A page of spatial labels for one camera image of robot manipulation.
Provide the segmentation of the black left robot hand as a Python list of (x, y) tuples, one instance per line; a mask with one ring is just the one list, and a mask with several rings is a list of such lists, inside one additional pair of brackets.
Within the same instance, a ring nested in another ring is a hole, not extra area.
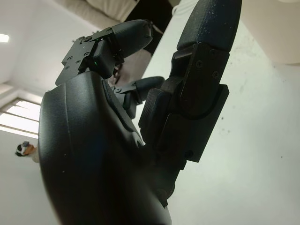
[(169, 225), (167, 208), (187, 161), (198, 162), (229, 94), (220, 83), (240, 0), (200, 0), (167, 79), (121, 88), (107, 80), (152, 38), (145, 19), (78, 38), (44, 94), (39, 162), (63, 225)]

